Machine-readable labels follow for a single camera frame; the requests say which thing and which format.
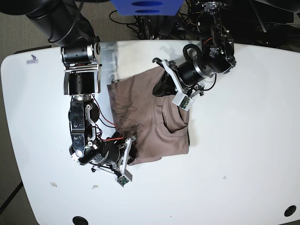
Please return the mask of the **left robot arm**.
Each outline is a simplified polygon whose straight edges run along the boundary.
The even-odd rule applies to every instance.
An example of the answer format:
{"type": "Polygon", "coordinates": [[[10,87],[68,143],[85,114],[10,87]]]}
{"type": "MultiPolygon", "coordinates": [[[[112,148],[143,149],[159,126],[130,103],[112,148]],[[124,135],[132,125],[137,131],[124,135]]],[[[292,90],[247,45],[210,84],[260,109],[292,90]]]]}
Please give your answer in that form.
{"type": "Polygon", "coordinates": [[[297,0],[194,0],[188,10],[189,26],[182,18],[177,23],[200,40],[183,47],[184,61],[162,61],[173,75],[164,72],[155,84],[155,97],[176,95],[183,91],[188,97],[204,94],[205,78],[225,74],[236,66],[234,43],[280,48],[298,45],[300,30],[292,26],[293,15],[300,13],[297,0]]]}

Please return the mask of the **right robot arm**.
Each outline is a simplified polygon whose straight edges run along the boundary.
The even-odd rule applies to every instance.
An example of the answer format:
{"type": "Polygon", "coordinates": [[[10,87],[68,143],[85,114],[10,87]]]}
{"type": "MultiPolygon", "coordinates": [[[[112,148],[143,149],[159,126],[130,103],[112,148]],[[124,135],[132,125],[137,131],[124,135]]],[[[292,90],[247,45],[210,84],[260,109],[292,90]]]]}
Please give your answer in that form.
{"type": "Polygon", "coordinates": [[[82,15],[82,0],[3,0],[0,10],[7,15],[25,15],[60,47],[64,65],[64,94],[71,97],[68,113],[72,159],[92,170],[111,172],[120,184],[132,180],[127,170],[136,137],[125,138],[117,128],[101,138],[97,121],[101,116],[95,94],[100,91],[100,39],[82,15]]]}

